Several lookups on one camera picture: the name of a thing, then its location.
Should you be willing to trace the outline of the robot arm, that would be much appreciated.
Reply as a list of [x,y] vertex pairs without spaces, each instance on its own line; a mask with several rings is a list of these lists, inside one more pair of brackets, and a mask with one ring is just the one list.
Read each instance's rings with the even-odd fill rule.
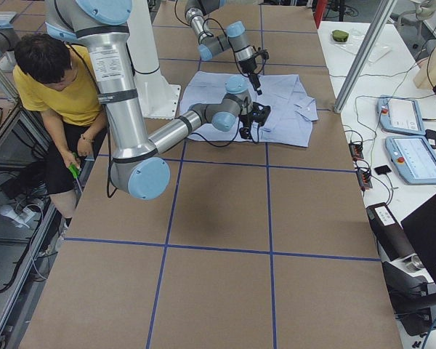
[[117,189],[143,200],[157,198],[170,180],[161,154],[199,127],[211,124],[222,132],[236,127],[249,137],[253,123],[265,123],[270,109],[254,102],[251,93],[260,90],[255,59],[267,52],[249,43],[242,23],[229,25],[220,36],[209,31],[206,16],[222,6],[222,1],[188,1],[186,24],[196,35],[204,60],[232,50],[243,73],[227,80],[219,103],[192,105],[185,114],[148,133],[143,108],[173,106],[179,88],[168,84],[160,72],[146,5],[133,1],[46,3],[49,35],[89,51],[92,81],[113,136],[108,180]]
[[213,19],[209,15],[223,7],[225,1],[201,1],[190,0],[185,3],[184,20],[180,22],[193,30],[198,40],[198,52],[203,61],[230,50],[233,53],[234,62],[240,75],[247,78],[254,91],[262,94],[259,75],[263,69],[257,65],[257,59],[262,59],[265,65],[269,59],[266,49],[255,47],[249,41],[246,28],[241,21],[234,22],[223,28],[221,34],[214,34],[209,28],[209,22]]

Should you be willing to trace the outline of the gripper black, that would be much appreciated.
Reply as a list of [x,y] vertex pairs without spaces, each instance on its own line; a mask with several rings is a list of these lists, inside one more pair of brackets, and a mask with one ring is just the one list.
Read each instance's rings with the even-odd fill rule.
[[259,75],[256,74],[257,63],[254,57],[250,57],[245,60],[239,60],[238,66],[240,68],[241,73],[244,76],[249,76],[249,81],[251,82],[254,91],[258,95],[262,95],[261,83],[259,80]]
[[251,126],[255,120],[258,121],[259,114],[257,112],[250,112],[247,114],[241,114],[239,116],[239,120],[242,123],[241,128],[239,129],[239,135],[243,140],[251,140]]

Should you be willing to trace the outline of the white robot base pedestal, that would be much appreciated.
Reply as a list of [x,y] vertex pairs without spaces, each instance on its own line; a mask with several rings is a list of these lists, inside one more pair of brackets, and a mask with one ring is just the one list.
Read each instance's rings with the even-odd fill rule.
[[177,112],[181,86],[170,84],[161,72],[148,3],[145,0],[132,2],[127,24],[127,46],[142,115],[150,119],[173,119]]

